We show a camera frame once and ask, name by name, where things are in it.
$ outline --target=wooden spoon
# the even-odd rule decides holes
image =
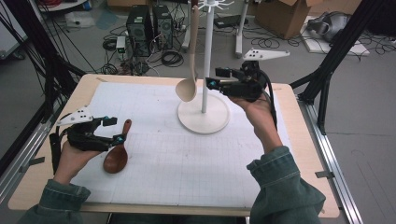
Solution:
[[[125,120],[122,134],[125,136],[129,132],[131,128],[132,121],[130,119]],[[121,171],[128,161],[128,153],[126,153],[124,144],[116,145],[113,149],[107,154],[105,160],[103,161],[103,168],[109,174],[116,174]]]
[[[176,94],[184,102],[189,102],[194,99],[197,93],[197,73],[195,71],[195,47],[198,35],[199,11],[198,1],[191,1],[191,34],[190,34],[190,74],[191,77],[181,80],[176,85]]]

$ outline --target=black pole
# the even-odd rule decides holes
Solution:
[[[366,26],[378,13],[386,0],[362,0],[355,13],[350,18],[343,32],[335,40],[331,50],[326,55],[320,67],[312,74],[290,83],[297,88],[308,83],[305,90],[299,94],[299,99],[312,105],[321,92],[318,112],[318,126],[322,134],[325,132],[325,117],[329,96],[330,80],[335,69],[347,56],[350,49],[361,36]]]

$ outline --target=floor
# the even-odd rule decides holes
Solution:
[[[105,63],[105,51],[102,48],[103,37],[110,30],[123,26],[126,14],[108,10],[104,4],[94,6],[91,11],[96,24],[89,28],[69,29],[68,36],[91,63],[94,69]],[[200,27],[205,26],[205,14],[201,17]],[[258,28],[250,18],[245,32],[243,49],[256,45],[253,37],[264,37],[263,29]],[[212,46],[212,71],[214,67],[238,67],[241,59],[233,56],[234,31],[215,32]],[[72,64],[85,71],[92,68],[60,35]],[[199,31],[197,47],[198,73],[203,73],[205,29]],[[290,56],[282,59],[260,62],[264,70],[276,83],[291,83],[304,77],[323,61],[324,54],[308,53],[303,43],[291,46],[280,39],[267,40],[275,50],[289,50]],[[326,131],[335,156],[342,168],[347,185],[358,206],[365,223],[396,223],[396,124],[394,115],[396,106],[396,52],[376,53],[370,49],[368,57],[361,60],[356,56],[347,56],[335,71],[330,87],[327,108]],[[119,61],[114,57],[114,64]],[[188,74],[188,64],[179,68],[165,66],[150,69],[146,76],[184,77]],[[304,87],[295,90],[300,93]],[[23,127],[44,101],[39,82],[29,60],[0,61],[0,156],[12,144]],[[2,223],[15,223],[22,211],[10,211],[5,198],[0,205]],[[85,223],[106,223],[107,214],[83,214]],[[347,223],[343,216],[336,219],[322,219],[323,223]]]

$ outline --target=person's left hand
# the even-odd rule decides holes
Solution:
[[[53,180],[68,185],[73,177],[88,163],[90,159],[99,155],[100,151],[82,151],[70,146],[66,141],[62,148],[61,160]]]

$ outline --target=human hand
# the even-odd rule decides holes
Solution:
[[[53,180],[68,185],[73,177],[88,163],[90,159],[99,155],[100,151],[82,151],[70,146],[66,141],[62,147],[61,160]]]
[[[229,97],[232,102],[247,114],[247,119],[254,127],[254,133],[262,141],[265,153],[271,152],[276,147],[282,146],[279,134],[277,133],[271,106],[262,94],[259,99],[251,103],[242,98]]]

